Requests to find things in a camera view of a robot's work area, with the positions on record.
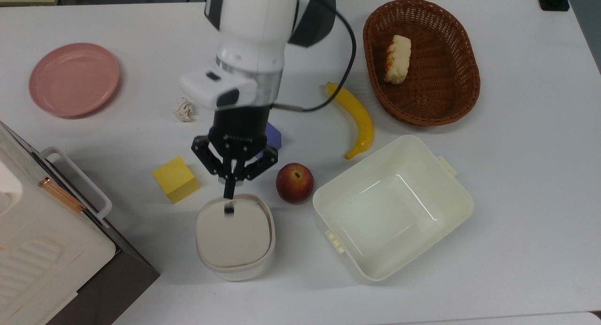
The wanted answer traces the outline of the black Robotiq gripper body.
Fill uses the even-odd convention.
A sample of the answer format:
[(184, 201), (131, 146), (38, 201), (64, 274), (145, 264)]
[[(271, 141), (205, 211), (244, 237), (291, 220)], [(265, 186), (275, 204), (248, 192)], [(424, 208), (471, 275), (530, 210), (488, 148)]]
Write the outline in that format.
[(221, 157), (246, 163), (266, 147), (270, 110), (244, 106), (217, 111), (208, 133), (210, 143)]

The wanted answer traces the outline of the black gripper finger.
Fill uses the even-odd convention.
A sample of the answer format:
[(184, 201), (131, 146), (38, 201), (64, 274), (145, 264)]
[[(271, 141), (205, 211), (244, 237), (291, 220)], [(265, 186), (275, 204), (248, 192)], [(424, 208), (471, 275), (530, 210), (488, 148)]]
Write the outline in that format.
[(236, 159), (234, 166), (234, 185), (241, 186), (244, 181), (251, 181), (264, 171), (271, 168), (278, 161), (278, 150), (274, 147), (265, 147), (255, 156), (244, 155)]
[(191, 149), (209, 173), (224, 180), (223, 197), (232, 199), (235, 192), (235, 178), (232, 173), (230, 144), (223, 141), (213, 143), (208, 135), (198, 135), (193, 139)]

